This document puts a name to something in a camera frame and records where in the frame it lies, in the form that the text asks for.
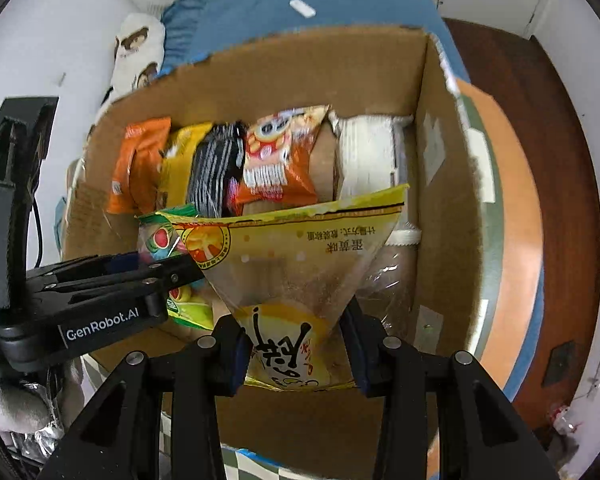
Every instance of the yellow printed label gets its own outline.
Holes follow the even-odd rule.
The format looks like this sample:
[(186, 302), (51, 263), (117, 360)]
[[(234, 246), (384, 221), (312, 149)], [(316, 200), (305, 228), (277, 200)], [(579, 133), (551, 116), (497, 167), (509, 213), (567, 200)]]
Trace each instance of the yellow printed label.
[(330, 383), (317, 348), (328, 331), (323, 320), (300, 304), (264, 303), (234, 312), (253, 341), (262, 365), (256, 379), (282, 389), (315, 390)]
[(183, 225), (182, 242), (200, 269), (209, 269), (229, 254), (231, 235), (220, 225)]

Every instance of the sticker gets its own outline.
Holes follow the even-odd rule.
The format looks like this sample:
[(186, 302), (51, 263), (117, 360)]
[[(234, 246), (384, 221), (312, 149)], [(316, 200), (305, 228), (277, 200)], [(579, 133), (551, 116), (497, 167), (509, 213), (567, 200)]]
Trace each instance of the sticker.
[(427, 186), (433, 180), (440, 166), (445, 161), (445, 143), (442, 140), (442, 132), (440, 131), (440, 120), (436, 119), (431, 124), (431, 116), (427, 113), (423, 121), (424, 131), (427, 136), (427, 145), (422, 153), (424, 159), (424, 173), (427, 181)]
[(289, 5), (293, 10), (296, 10), (305, 18), (312, 18), (315, 16), (315, 9), (312, 6), (304, 3), (302, 0), (291, 0)]
[(218, 225), (195, 224), (184, 229), (182, 241), (200, 269), (209, 269), (224, 260), (229, 253), (229, 229)]
[(475, 318), (475, 322), (472, 323), (469, 343), (466, 346), (466, 350), (471, 355), (475, 355), (475, 351), (478, 348), (478, 341), (480, 341), (480, 336), (482, 335), (482, 327), (484, 326), (484, 319), (487, 317), (488, 306), (489, 300), (480, 300), (478, 304), (478, 315)]
[(496, 189), (487, 139), (483, 132), (475, 128), (469, 128), (466, 131), (466, 139), (469, 154), (476, 161), (480, 174), (480, 199), (482, 202), (493, 204), (496, 202)]
[(424, 305), (418, 310), (418, 320), (416, 325), (416, 335), (413, 339), (413, 346), (420, 352), (435, 354), (438, 348), (438, 339), (442, 330), (442, 322), (445, 317)]

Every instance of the orange snack bag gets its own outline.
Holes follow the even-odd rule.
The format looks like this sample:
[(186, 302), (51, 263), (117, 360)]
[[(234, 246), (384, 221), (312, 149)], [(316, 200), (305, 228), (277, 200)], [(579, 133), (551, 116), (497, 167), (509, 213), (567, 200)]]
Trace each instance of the orange snack bag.
[(171, 118), (149, 119), (126, 127), (116, 169), (111, 179), (107, 213), (142, 213), (155, 210), (155, 197)]
[(237, 205), (255, 200), (297, 206), (317, 202), (309, 177), (309, 156), (328, 110), (328, 106), (286, 110), (249, 128)]

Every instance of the candy bag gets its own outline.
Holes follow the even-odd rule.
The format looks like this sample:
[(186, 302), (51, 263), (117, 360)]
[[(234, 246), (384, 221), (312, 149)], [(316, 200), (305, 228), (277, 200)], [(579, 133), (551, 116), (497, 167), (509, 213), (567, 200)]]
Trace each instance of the candy bag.
[(155, 210), (162, 166), (160, 152), (170, 129), (171, 119), (168, 117), (126, 127), (111, 179), (108, 213), (146, 214)]
[(196, 148), (187, 203), (208, 218), (240, 211), (234, 197), (244, 165), (245, 124), (214, 124)]
[(394, 228), (405, 188), (221, 220), (160, 212), (253, 341), (248, 382), (350, 383), (337, 321)]
[(193, 156), (198, 144), (209, 132), (212, 123), (186, 126), (171, 134), (162, 171), (155, 208), (165, 209), (183, 205), (187, 201), (187, 189), (193, 170)]
[[(185, 214), (195, 215), (195, 210), (191, 206), (184, 206), (180, 210)], [(186, 254), (187, 248), (182, 242), (181, 234), (181, 230), (174, 228), (158, 213), (140, 217), (138, 231), (140, 261), (149, 265), (171, 256)], [(170, 290), (167, 297), (169, 316), (187, 326), (213, 330), (212, 299), (215, 294), (210, 294), (207, 289), (210, 289), (210, 286), (206, 280), (197, 280)]]
[(255, 200), (316, 203), (309, 156), (328, 110), (328, 106), (286, 110), (264, 117), (249, 128), (238, 204)]

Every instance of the yellow snack bag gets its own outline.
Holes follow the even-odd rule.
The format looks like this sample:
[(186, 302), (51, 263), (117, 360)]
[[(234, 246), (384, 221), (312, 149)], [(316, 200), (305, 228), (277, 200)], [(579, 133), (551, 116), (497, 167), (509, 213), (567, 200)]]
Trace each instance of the yellow snack bag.
[(164, 154), (156, 208), (176, 207), (187, 201), (187, 187), (191, 177), (193, 156), (200, 141), (205, 138), (212, 123), (185, 126), (171, 134), (170, 145)]
[(236, 218), (159, 213), (253, 341), (251, 383), (321, 390), (350, 382), (337, 322), (391, 234), (406, 187)]

